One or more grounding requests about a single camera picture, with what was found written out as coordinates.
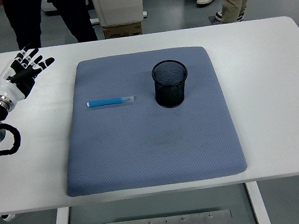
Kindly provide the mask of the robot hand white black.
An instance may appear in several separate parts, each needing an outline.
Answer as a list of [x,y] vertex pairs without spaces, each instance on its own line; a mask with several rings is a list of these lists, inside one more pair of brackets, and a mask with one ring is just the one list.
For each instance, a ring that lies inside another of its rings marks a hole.
[[0,75],[0,96],[14,104],[28,97],[37,76],[55,61],[53,57],[44,59],[38,52],[28,44],[8,63]]

